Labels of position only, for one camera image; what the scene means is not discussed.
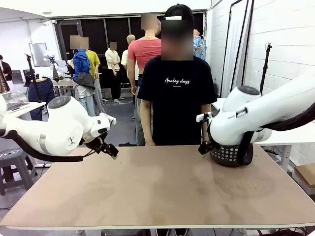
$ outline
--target gray plastic stool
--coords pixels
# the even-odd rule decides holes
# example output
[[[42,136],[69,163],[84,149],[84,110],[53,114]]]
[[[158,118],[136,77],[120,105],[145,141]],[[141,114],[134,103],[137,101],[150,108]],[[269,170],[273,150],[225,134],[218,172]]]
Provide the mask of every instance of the gray plastic stool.
[[[4,167],[9,167],[12,173],[19,172],[21,180],[12,181],[4,183],[3,175],[0,172],[0,194],[5,195],[5,190],[7,188],[16,187],[24,185],[26,190],[29,190],[34,184],[32,178],[37,174],[29,156],[20,148],[9,149],[0,152],[0,169]]]

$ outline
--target sneaker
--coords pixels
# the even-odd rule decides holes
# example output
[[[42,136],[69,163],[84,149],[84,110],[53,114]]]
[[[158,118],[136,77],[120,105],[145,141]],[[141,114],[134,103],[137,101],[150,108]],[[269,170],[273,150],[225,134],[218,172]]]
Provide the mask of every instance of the sneaker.
[[[188,229],[175,229],[176,236],[186,236],[188,233]]]
[[[157,229],[156,233],[157,233],[157,236],[168,236],[169,229]]]

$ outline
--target hand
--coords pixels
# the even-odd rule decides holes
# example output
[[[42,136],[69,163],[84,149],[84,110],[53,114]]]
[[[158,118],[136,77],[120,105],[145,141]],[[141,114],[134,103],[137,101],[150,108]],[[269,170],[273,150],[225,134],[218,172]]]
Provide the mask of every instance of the hand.
[[[146,146],[156,146],[156,144],[153,142],[153,140],[146,141]]]
[[[137,87],[136,86],[131,86],[131,92],[132,92],[133,95],[136,95]]]

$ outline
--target man in black t-shirt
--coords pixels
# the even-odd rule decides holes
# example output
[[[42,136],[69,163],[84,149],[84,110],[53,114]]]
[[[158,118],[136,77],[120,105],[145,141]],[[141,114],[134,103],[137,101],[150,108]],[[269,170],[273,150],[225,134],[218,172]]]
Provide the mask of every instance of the man in black t-shirt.
[[[189,7],[169,8],[161,24],[162,54],[147,62],[138,92],[146,146],[199,145],[201,127],[196,116],[210,112],[211,103],[217,101],[211,70],[207,62],[192,55],[194,20]],[[206,124],[202,129],[207,134]],[[188,229],[175,229],[176,236],[187,233]],[[157,236],[168,234],[168,229],[157,229]]]

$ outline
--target red shirt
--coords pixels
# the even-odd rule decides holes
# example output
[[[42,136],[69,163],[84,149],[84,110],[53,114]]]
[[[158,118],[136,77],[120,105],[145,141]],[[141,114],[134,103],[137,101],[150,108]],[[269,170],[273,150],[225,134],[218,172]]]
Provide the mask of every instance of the red shirt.
[[[128,47],[128,58],[137,60],[139,67],[144,67],[146,63],[161,55],[161,40],[136,40],[130,43]]]

